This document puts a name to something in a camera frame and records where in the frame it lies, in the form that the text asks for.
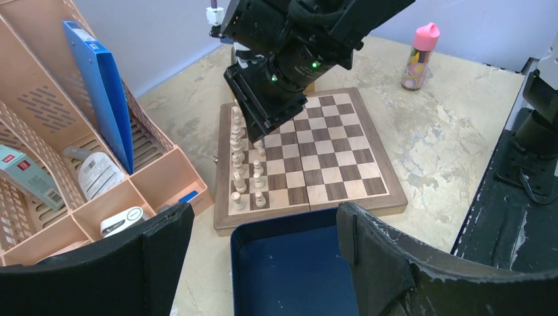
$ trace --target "table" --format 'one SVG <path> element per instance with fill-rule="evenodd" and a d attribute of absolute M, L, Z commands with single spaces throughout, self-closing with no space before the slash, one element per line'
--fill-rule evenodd
<path fill-rule="evenodd" d="M 408 45 L 367 37 L 353 70 L 335 67 L 316 89 L 357 87 L 409 200 L 383 221 L 449 251 L 524 76 L 434 53 L 425 86 L 401 88 Z M 220 105 L 232 101 L 223 46 L 139 99 L 215 193 Z M 178 315 L 232 315 L 229 239 L 213 230 L 213 207 L 194 222 L 174 306 Z"/>

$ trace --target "pink bottle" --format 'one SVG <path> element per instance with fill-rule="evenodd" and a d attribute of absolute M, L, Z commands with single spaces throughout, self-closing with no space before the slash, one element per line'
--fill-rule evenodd
<path fill-rule="evenodd" d="M 401 86 L 404 89 L 416 91 L 422 87 L 430 56 L 439 37 L 440 30 L 434 23 L 428 23 L 428 25 L 417 28 L 411 56 L 401 78 Z"/>

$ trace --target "blue folder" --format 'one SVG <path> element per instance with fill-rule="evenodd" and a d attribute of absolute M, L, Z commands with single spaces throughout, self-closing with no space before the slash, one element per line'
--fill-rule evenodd
<path fill-rule="evenodd" d="M 134 172 L 130 114 L 113 54 L 73 21 L 63 21 L 64 32 L 84 84 L 102 137 L 128 174 Z"/>

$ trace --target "white device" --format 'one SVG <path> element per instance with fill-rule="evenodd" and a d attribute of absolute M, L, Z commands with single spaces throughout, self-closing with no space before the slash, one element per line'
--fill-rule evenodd
<path fill-rule="evenodd" d="M 139 206 L 131 207 L 101 222 L 101 236 L 103 238 L 118 234 L 134 225 L 147 220 L 143 209 Z"/>

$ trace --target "white wall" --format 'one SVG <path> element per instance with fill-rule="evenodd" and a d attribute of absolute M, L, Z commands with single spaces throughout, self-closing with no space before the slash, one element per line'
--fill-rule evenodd
<path fill-rule="evenodd" d="M 220 45 L 208 35 L 209 0 L 75 2 L 136 95 Z M 372 34 L 411 43 L 414 30 L 432 21 L 442 32 L 438 51 L 520 70 L 548 49 L 557 16 L 558 0 L 417 0 Z"/>

